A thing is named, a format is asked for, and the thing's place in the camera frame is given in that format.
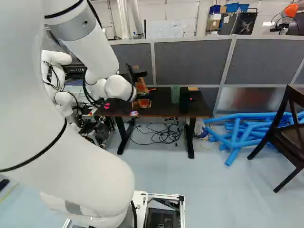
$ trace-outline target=gray partition panel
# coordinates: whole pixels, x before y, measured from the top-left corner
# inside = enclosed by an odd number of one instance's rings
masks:
[[[147,71],[148,75],[144,80],[147,84],[153,84],[150,43],[120,44],[111,45],[111,47],[117,56],[120,73],[126,73],[125,64],[128,63],[134,72]]]
[[[303,41],[237,40],[225,84],[288,84],[303,57]]]
[[[157,84],[218,85],[231,40],[155,43]]]
[[[219,88],[199,88],[199,90],[203,94],[210,111],[213,112]]]
[[[285,88],[224,87],[218,102],[218,112],[272,112],[278,109]]]

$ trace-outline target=black chair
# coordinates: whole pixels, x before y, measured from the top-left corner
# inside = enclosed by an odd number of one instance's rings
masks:
[[[288,103],[290,105],[294,124],[278,128]],[[304,124],[301,124],[298,121],[294,106],[295,103],[304,107],[304,94],[292,88],[290,85],[287,85],[283,100],[269,130],[266,132],[259,145],[257,145],[247,157],[249,160],[253,159],[266,143],[270,142],[295,166],[295,170],[274,189],[275,193],[280,191],[304,168]]]

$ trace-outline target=orange object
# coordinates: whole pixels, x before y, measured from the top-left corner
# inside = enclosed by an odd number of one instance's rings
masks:
[[[290,4],[285,8],[285,15],[294,18],[299,9],[299,4]]]

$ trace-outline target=desk leg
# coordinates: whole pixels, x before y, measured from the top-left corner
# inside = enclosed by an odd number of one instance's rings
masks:
[[[190,118],[190,124],[185,125],[188,158],[192,158],[192,159],[194,158],[193,136],[194,136],[195,122],[196,122],[196,118]]]
[[[124,147],[127,144],[128,140],[129,140],[129,137],[130,137],[130,134],[131,134],[131,132],[133,130],[133,127],[135,125],[135,120],[134,119],[131,120],[131,122],[129,124],[129,127],[126,131],[125,127],[124,127],[123,118],[121,116],[116,116],[114,118],[115,118],[118,130],[119,130],[120,137],[122,139],[122,141],[120,142],[120,145],[118,147],[117,154],[122,155],[123,152],[124,152]]]

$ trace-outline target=dark wooden desk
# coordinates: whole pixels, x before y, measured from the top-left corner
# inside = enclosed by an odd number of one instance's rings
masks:
[[[124,152],[124,147],[129,139],[130,133],[132,132],[135,120],[132,120],[128,129],[125,130],[122,116],[130,116],[131,111],[137,111],[139,116],[159,116],[159,117],[190,117],[190,124],[185,125],[188,157],[194,158],[193,150],[193,136],[194,127],[197,117],[210,118],[212,116],[209,107],[207,106],[204,97],[200,91],[189,91],[192,101],[189,104],[189,111],[186,114],[182,114],[179,111],[179,104],[171,103],[171,88],[170,87],[158,87],[155,91],[151,91],[152,106],[151,108],[144,108],[139,110],[132,109],[131,103],[109,98],[106,100],[110,103],[109,109],[100,107],[95,115],[114,116],[120,136],[121,143],[119,145],[117,154],[121,155]]]

